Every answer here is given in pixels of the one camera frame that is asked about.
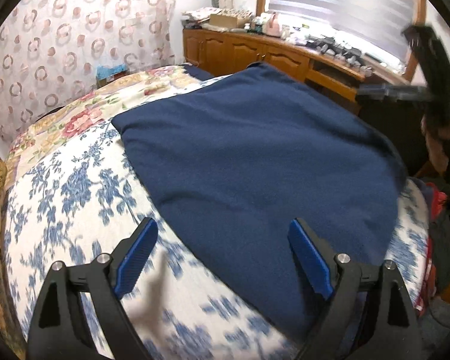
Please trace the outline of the person's right hand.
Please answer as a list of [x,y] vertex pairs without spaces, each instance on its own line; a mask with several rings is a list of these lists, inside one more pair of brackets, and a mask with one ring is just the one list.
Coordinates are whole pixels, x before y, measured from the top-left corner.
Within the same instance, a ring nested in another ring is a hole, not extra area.
[[449,157],[444,152],[444,142],[450,141],[450,125],[433,127],[424,116],[421,120],[421,132],[425,137],[428,157],[434,169],[442,176],[448,167]]

